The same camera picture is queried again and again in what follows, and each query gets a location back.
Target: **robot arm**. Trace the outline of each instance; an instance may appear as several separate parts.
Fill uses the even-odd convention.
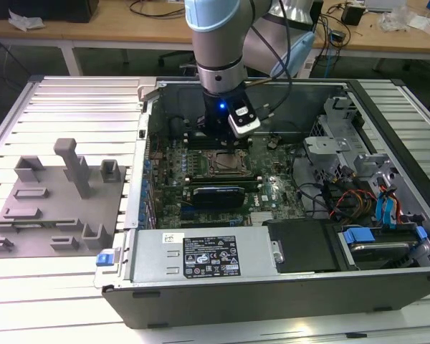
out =
[[[309,10],[313,0],[284,0],[287,12],[312,28]],[[280,71],[280,63],[250,29],[255,27],[271,43],[283,61],[295,52],[288,69],[291,74],[306,59],[313,33],[291,29],[293,45],[287,49],[287,32],[278,0],[185,0],[186,21],[193,30],[193,49],[204,88],[206,118],[204,127],[212,135],[226,132],[228,122],[236,138],[260,126],[259,118],[246,93],[244,63],[267,74]]]

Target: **blue tab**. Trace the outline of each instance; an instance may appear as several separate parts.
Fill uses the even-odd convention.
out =
[[[347,231],[343,232],[343,236],[345,239],[345,242],[347,242],[348,244],[353,244],[353,242],[355,241],[352,233],[350,233],[350,230],[348,229]]]
[[[384,217],[383,217],[383,223],[388,224],[391,228],[394,228],[395,226],[392,224],[390,213],[392,212],[393,208],[393,199],[388,198],[386,202],[386,208],[384,209]]]
[[[368,227],[353,227],[343,233],[345,242],[353,244],[354,242],[374,242],[373,233]]]
[[[425,228],[423,228],[422,226],[417,226],[416,231],[417,231],[417,235],[421,240],[425,240],[429,236],[425,231]]]
[[[382,205],[384,200],[382,198],[382,194],[379,194],[378,203],[376,204],[376,220],[380,221],[382,219]]]
[[[355,242],[374,242],[373,233],[368,227],[353,227],[349,228],[350,233],[352,233]]]
[[[95,264],[98,267],[111,267],[111,266],[113,266],[113,254],[99,253],[97,255],[97,260],[95,261]]]

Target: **table leg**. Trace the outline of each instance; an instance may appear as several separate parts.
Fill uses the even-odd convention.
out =
[[[121,56],[123,57],[123,63],[125,65],[130,62],[129,51],[127,49],[121,49]]]
[[[63,46],[59,48],[62,50],[62,55],[64,55],[65,64],[67,65],[70,76],[79,77],[83,75],[80,61],[73,51],[74,48],[71,46]]]
[[[386,59],[378,59],[373,66],[373,71],[379,72],[379,70],[382,68],[384,61],[386,61]]]
[[[309,56],[307,56],[307,59],[301,67],[301,70],[296,75],[297,79],[307,79],[310,76],[314,67],[315,58],[319,55],[319,52],[319,49],[312,49],[310,51]]]

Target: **blue latch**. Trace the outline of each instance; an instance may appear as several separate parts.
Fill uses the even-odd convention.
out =
[[[374,242],[373,233],[368,227],[353,227],[343,232],[345,242],[353,244],[354,242]]]
[[[421,241],[427,239],[428,234],[425,231],[425,228],[423,228],[422,226],[417,226],[416,231]]]
[[[95,261],[95,264],[98,267],[112,267],[114,265],[113,256],[114,256],[113,253],[112,254],[99,253],[97,255],[97,260]]]

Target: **floor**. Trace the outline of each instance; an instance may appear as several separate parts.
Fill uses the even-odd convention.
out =
[[[12,47],[11,53],[34,75],[68,75],[58,48]],[[158,66],[163,51],[131,50],[130,63],[123,64],[118,49],[78,49],[85,75],[181,75],[179,65],[188,62],[189,55],[170,57],[164,67]],[[323,77],[325,61],[317,65],[311,77]],[[425,106],[430,104],[430,61],[411,61],[408,71],[403,61],[387,59],[380,72],[372,70],[374,59],[341,57],[330,70],[331,78],[400,79]],[[4,49],[0,49],[0,123],[25,85],[27,74]]]

